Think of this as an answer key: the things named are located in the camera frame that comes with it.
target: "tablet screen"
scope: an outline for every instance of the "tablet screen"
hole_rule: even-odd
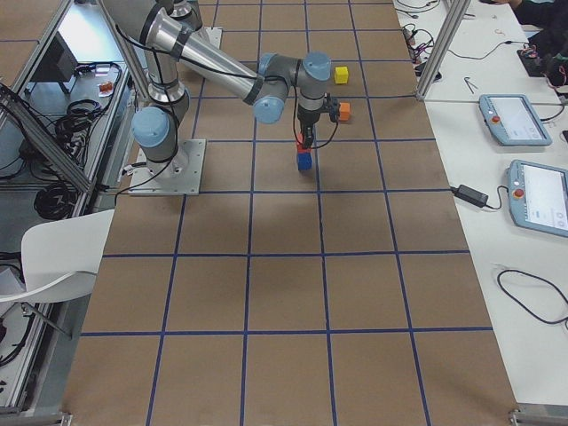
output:
[[[489,98],[511,140],[539,140],[544,135],[522,98]]]
[[[564,173],[524,164],[526,220],[568,230],[568,194]]]

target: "white table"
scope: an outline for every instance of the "white table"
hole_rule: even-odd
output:
[[[560,136],[561,130],[568,129],[568,114],[546,126],[554,139],[552,146],[535,149],[499,146],[477,104],[427,102],[426,107],[450,184],[489,194],[493,206],[498,205],[496,187],[507,184],[506,168],[512,160],[568,168],[568,143]],[[536,109],[541,117],[558,111],[557,106]],[[551,280],[568,295],[568,239],[515,226],[506,200],[503,209],[495,212],[457,199],[456,205],[517,402],[568,406],[568,330],[529,316],[501,292],[495,280],[502,264]],[[542,316],[568,314],[558,295],[543,287],[514,289]]]
[[[508,5],[482,4],[471,0],[476,12],[473,20],[464,19],[452,41],[450,49],[462,56],[482,57],[498,43],[511,40],[526,42],[523,29]],[[414,0],[409,4],[423,4]],[[446,17],[446,4],[442,1],[432,11],[421,13],[412,19],[400,13],[401,25],[415,24],[426,29],[434,39]],[[427,41],[424,33],[416,36],[416,42]],[[554,91],[546,85],[544,77],[529,77],[517,56],[522,49],[519,43],[501,45],[494,53],[482,60],[461,59],[448,52],[440,67],[442,79],[430,86],[426,99],[430,101],[472,101],[484,93],[524,93],[533,104],[558,104]],[[478,90],[471,93],[464,82],[469,77]]]

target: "tiled table surface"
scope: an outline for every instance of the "tiled table surface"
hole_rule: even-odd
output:
[[[0,82],[13,85],[63,1],[0,1]]]
[[[301,174],[293,102],[261,125],[182,71],[181,136],[209,140],[202,192],[119,200],[64,400],[74,424],[509,424],[515,401],[392,4],[201,8],[237,59],[307,48],[347,65],[331,91],[353,117]]]

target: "white chair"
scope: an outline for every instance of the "white chair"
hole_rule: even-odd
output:
[[[32,304],[66,302],[92,292],[113,214],[114,210],[106,210],[28,229],[21,242],[26,290],[0,295],[0,303],[19,302],[71,337]]]

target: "tablet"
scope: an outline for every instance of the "tablet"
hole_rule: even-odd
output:
[[[568,237],[568,170],[514,160],[509,208],[515,224]]]
[[[485,124],[505,146],[548,146],[552,138],[525,95],[481,95]]]

